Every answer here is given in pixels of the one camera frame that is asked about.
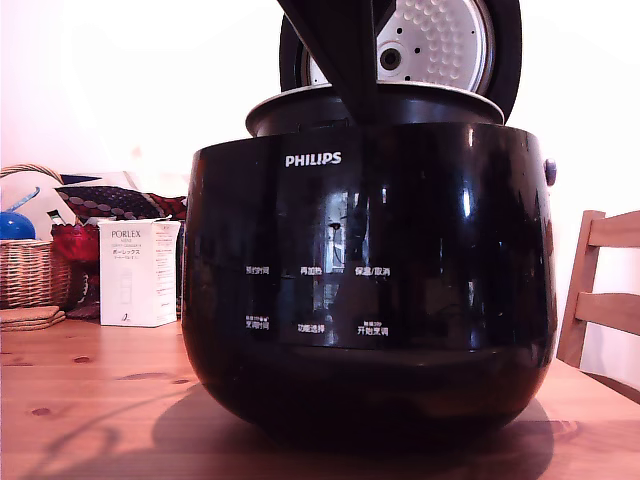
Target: patterned fabric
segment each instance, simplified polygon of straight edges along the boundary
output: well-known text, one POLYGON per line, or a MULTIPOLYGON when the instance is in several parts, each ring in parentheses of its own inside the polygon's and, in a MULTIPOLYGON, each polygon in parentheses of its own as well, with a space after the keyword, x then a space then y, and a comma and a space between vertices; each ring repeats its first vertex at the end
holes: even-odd
POLYGON ((186 218, 186 198, 165 198, 113 186, 58 187, 58 195, 83 222, 92 217, 116 220, 143 218, 186 218))

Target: inner lid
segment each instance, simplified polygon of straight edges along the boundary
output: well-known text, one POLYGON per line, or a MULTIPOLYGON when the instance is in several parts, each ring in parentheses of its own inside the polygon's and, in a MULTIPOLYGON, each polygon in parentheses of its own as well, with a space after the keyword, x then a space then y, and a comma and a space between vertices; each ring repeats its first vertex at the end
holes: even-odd
MULTIPOLYGON (((456 87, 484 94, 491 79, 495 38, 482 0, 398 0, 378 35, 378 79, 456 87)), ((305 49, 305 85, 327 79, 305 49)))

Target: wooden chair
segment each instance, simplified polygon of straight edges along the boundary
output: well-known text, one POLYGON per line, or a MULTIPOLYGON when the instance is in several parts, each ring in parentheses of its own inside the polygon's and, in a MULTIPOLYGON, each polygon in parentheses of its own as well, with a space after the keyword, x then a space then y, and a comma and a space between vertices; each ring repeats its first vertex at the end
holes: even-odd
MULTIPOLYGON (((593 293, 600 247, 640 248, 640 211, 605 216, 591 210, 582 216, 557 353, 575 368, 580 368, 588 322, 640 335, 640 295, 593 293)), ((601 375, 587 375, 640 403, 640 392, 634 388, 601 375)))

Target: philips logo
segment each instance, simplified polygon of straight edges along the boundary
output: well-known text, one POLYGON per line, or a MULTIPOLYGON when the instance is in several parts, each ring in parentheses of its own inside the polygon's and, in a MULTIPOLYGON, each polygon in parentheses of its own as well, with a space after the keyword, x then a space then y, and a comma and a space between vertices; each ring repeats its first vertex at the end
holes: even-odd
POLYGON ((312 153, 309 155, 287 155, 284 166, 289 167, 309 167, 311 165, 326 165, 332 163, 337 165, 342 162, 342 152, 334 153, 312 153))

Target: blue object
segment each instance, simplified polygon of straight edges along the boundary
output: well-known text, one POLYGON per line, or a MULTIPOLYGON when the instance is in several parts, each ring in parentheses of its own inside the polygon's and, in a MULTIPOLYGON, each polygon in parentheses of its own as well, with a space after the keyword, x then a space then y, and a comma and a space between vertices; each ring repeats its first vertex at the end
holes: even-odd
POLYGON ((16 212, 0 212, 0 240, 35 240, 33 223, 16 212))

